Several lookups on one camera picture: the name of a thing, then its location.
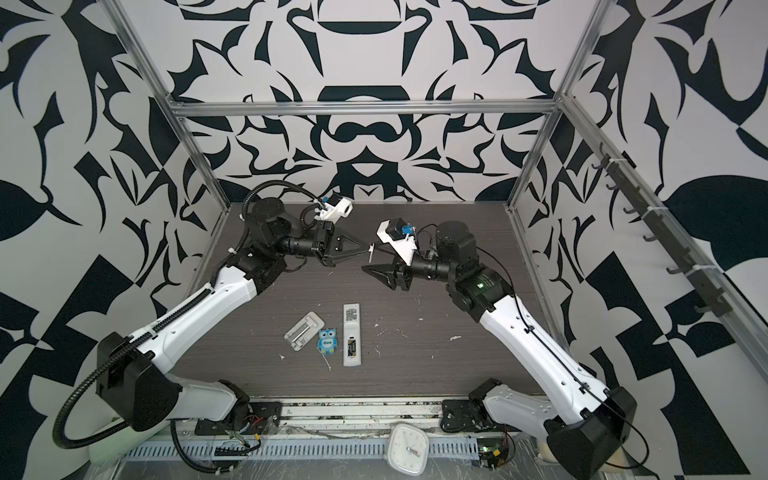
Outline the white remote control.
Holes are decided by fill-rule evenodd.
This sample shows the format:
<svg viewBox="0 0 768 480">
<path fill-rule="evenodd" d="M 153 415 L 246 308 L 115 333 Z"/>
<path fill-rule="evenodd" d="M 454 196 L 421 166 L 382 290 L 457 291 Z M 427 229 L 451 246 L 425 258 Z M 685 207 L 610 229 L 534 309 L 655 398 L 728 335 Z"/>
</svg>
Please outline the white remote control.
<svg viewBox="0 0 768 480">
<path fill-rule="evenodd" d="M 361 358 L 361 312 L 360 304 L 345 304 L 343 307 L 343 337 L 345 367 L 357 367 L 362 364 Z M 354 337 L 357 340 L 357 355 L 354 358 L 347 356 L 347 340 Z"/>
</svg>

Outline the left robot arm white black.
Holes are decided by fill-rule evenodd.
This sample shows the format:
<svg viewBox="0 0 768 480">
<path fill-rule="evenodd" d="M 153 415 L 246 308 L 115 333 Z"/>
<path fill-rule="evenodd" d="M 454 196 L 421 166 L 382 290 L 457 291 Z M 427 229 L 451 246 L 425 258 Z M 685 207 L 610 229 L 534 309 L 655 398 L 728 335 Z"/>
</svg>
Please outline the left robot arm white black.
<svg viewBox="0 0 768 480">
<path fill-rule="evenodd" d="M 277 198 L 257 200 L 242 213 L 243 233 L 210 280 L 161 318 L 127 337 L 109 335 L 98 346 L 105 364 L 96 393 L 136 432 L 167 420 L 199 419 L 240 429 L 249 399 L 229 381 L 206 383 L 175 376 L 181 357 L 214 326 L 264 293 L 287 272 L 287 258 L 314 258 L 326 267 L 366 251 L 337 228 L 353 210 L 338 194 L 311 205 L 311 225 L 289 214 Z"/>
</svg>

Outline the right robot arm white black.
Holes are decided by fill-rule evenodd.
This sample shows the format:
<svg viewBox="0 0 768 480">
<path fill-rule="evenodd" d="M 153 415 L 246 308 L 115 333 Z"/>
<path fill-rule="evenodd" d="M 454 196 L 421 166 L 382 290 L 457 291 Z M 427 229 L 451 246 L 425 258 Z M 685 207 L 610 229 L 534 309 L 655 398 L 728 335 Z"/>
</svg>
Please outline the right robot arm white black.
<svg viewBox="0 0 768 480">
<path fill-rule="evenodd" d="M 510 281 L 484 265 L 474 235 L 459 221 L 436 227 L 431 252 L 420 251 L 415 228 L 385 220 L 379 241 L 392 247 L 389 264 L 363 270 L 392 290 L 413 280 L 441 281 L 452 302 L 497 338 L 543 389 L 540 400 L 490 379 L 471 397 L 490 419 L 543 441 L 573 478 L 590 479 L 630 436 L 637 409 L 623 387 L 609 388 L 585 370 L 536 321 Z"/>
</svg>

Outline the blue owl toy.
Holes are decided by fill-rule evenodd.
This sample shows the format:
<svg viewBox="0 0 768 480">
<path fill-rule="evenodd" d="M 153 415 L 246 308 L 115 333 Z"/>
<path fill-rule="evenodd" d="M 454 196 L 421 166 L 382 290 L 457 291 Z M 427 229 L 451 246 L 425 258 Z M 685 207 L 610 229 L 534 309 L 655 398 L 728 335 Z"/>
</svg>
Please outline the blue owl toy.
<svg viewBox="0 0 768 480">
<path fill-rule="evenodd" d="M 318 332 L 317 350 L 322 355 L 334 354 L 337 347 L 338 338 L 335 328 L 322 329 Z"/>
</svg>

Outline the white battery cover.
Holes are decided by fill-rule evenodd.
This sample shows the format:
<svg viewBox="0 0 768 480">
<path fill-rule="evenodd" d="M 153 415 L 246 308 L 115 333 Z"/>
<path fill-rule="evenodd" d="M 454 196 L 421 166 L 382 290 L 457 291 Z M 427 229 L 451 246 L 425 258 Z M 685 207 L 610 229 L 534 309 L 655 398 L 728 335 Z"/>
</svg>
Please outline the white battery cover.
<svg viewBox="0 0 768 480">
<path fill-rule="evenodd" d="M 310 311 L 284 334 L 284 339 L 294 351 L 300 351 L 324 328 L 324 320 Z"/>
</svg>

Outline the white square clock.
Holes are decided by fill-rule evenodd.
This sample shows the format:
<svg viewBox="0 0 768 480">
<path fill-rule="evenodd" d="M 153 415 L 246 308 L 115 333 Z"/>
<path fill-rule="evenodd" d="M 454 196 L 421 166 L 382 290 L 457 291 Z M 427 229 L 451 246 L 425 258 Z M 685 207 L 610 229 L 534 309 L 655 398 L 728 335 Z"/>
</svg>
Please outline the white square clock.
<svg viewBox="0 0 768 480">
<path fill-rule="evenodd" d="M 390 432 L 386 461 L 395 471 L 420 476 L 426 469 L 429 450 L 429 437 L 425 431 L 406 423 L 397 423 Z"/>
</svg>

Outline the small green circuit board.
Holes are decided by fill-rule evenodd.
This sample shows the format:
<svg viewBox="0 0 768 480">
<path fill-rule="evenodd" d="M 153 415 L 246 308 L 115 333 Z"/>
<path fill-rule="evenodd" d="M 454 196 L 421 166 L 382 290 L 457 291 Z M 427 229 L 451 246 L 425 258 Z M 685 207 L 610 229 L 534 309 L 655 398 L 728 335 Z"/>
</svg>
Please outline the small green circuit board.
<svg viewBox="0 0 768 480">
<path fill-rule="evenodd" d="M 496 470 L 503 466 L 509 457 L 510 447 L 507 437 L 486 437 L 477 440 L 478 466 Z"/>
</svg>

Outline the aluminium frame top bar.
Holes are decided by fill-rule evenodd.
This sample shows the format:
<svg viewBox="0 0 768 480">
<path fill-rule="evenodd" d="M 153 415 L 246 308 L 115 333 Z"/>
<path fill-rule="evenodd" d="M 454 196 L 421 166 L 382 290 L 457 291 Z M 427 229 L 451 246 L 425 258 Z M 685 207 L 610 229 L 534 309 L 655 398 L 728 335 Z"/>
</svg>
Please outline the aluminium frame top bar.
<svg viewBox="0 0 768 480">
<path fill-rule="evenodd" d="M 170 103 L 174 115 L 183 118 L 251 115 L 548 113 L 554 110 L 555 106 L 555 101 L 550 99 Z"/>
</svg>

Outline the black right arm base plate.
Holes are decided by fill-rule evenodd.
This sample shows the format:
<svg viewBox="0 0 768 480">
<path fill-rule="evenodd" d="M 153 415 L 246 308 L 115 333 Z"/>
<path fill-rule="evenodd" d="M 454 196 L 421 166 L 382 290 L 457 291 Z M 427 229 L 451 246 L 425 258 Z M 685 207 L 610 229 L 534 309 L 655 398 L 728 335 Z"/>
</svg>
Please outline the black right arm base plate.
<svg viewBox="0 0 768 480">
<path fill-rule="evenodd" d="M 473 400 L 443 400 L 440 428 L 446 433 L 480 432 L 487 427 L 481 405 Z"/>
</svg>

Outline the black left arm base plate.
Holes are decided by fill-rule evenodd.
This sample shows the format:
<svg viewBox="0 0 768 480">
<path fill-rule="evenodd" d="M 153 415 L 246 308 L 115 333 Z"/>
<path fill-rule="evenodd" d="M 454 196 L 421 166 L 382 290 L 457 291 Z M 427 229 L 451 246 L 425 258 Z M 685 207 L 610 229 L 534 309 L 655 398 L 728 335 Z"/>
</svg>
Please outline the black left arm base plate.
<svg viewBox="0 0 768 480">
<path fill-rule="evenodd" d="M 199 420 L 194 433 L 197 436 L 224 435 L 238 432 L 242 435 L 262 434 L 280 425 L 283 403 L 257 401 L 245 405 L 237 403 L 223 420 Z"/>
</svg>

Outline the aluminium frame corner post left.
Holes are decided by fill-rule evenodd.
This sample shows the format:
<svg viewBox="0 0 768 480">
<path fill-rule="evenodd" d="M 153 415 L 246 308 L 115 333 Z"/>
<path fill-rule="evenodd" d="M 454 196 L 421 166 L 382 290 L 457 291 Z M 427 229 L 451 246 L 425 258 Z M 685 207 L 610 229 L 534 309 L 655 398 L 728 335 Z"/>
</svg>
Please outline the aluminium frame corner post left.
<svg viewBox="0 0 768 480">
<path fill-rule="evenodd" d="M 149 88 L 159 109 L 170 125 L 173 133 L 185 148 L 195 168 L 202 176 L 203 182 L 222 209 L 228 210 L 231 203 L 224 193 L 223 188 L 215 177 L 213 170 L 195 142 L 185 122 L 178 117 L 173 107 L 175 102 L 162 81 L 158 69 L 154 66 L 151 57 L 143 45 L 135 27 L 132 25 L 127 12 L 120 1 L 101 0 L 99 4 L 105 10 L 105 15 L 115 29 L 121 44 L 133 59 L 141 77 Z"/>
</svg>

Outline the aluminium frame corner post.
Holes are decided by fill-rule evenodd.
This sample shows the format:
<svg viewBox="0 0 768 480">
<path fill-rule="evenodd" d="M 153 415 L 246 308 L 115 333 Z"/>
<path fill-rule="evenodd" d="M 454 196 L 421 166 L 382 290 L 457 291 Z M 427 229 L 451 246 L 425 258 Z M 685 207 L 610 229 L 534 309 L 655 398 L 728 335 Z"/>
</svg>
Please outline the aluminium frame corner post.
<svg viewBox="0 0 768 480">
<path fill-rule="evenodd" d="M 223 188 L 215 177 L 213 170 L 195 142 L 185 122 L 178 117 L 173 107 L 175 102 L 162 81 L 158 69 L 154 66 L 151 57 L 143 45 L 135 27 L 132 25 L 127 12 L 120 1 L 101 0 L 99 4 L 105 10 L 105 15 L 115 29 L 121 44 L 133 59 L 141 77 L 149 88 L 159 109 L 170 125 L 173 133 L 185 148 L 195 168 L 202 176 L 203 182 L 222 209 L 228 210 L 231 203 L 224 193 Z"/>
<path fill-rule="evenodd" d="M 562 114 L 564 113 L 564 99 L 566 96 L 572 94 L 573 88 L 583 71 L 584 65 L 586 64 L 588 57 L 594 51 L 603 26 L 615 5 L 616 1 L 612 0 L 600 0 L 595 3 L 585 29 L 565 70 L 562 83 L 555 92 L 552 100 L 553 106 L 547 112 L 542 128 L 539 130 L 533 147 L 523 162 L 522 171 L 516 179 L 511 194 L 506 202 L 508 212 L 512 212 L 515 209 L 525 187 L 531 180 L 543 154 L 544 147 L 549 142 Z"/>
</svg>

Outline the black hook rail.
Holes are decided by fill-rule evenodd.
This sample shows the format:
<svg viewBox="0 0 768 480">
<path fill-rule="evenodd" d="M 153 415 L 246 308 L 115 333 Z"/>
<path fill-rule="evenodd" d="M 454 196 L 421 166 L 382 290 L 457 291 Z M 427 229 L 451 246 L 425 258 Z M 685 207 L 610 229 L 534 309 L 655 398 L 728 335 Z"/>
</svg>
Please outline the black hook rail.
<svg viewBox="0 0 768 480">
<path fill-rule="evenodd" d="M 683 232 L 671 210 L 662 205 L 658 197 L 649 189 L 636 173 L 626 158 L 616 158 L 599 146 L 600 160 L 593 169 L 604 170 L 613 181 L 609 190 L 619 191 L 630 204 L 625 208 L 627 215 L 639 218 L 650 231 L 644 236 L 645 242 L 657 242 L 673 262 L 666 271 L 670 275 L 683 275 L 700 296 L 703 305 L 696 307 L 700 313 L 711 312 L 723 317 L 733 311 L 733 306 L 726 298 L 722 282 L 716 279 L 716 267 L 696 253 L 693 240 Z"/>
</svg>

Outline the aluminium frame corner post right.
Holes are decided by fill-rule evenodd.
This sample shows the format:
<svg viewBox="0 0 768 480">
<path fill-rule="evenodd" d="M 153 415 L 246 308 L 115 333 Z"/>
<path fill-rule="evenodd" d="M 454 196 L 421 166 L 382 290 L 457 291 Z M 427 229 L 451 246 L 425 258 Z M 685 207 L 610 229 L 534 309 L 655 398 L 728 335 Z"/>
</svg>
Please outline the aluminium frame corner post right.
<svg viewBox="0 0 768 480">
<path fill-rule="evenodd" d="M 508 212 L 512 212 L 515 209 L 525 187 L 531 180 L 543 154 L 544 147 L 549 142 L 562 114 L 564 113 L 564 99 L 566 96 L 572 94 L 573 88 L 583 71 L 584 65 L 586 64 L 588 57 L 594 51 L 603 26 L 615 5 L 616 1 L 612 0 L 600 0 L 595 3 L 585 29 L 565 70 L 562 83 L 555 92 L 552 100 L 553 106 L 547 112 L 542 128 L 539 130 L 533 147 L 523 162 L 522 171 L 516 179 L 511 194 L 506 202 Z"/>
</svg>

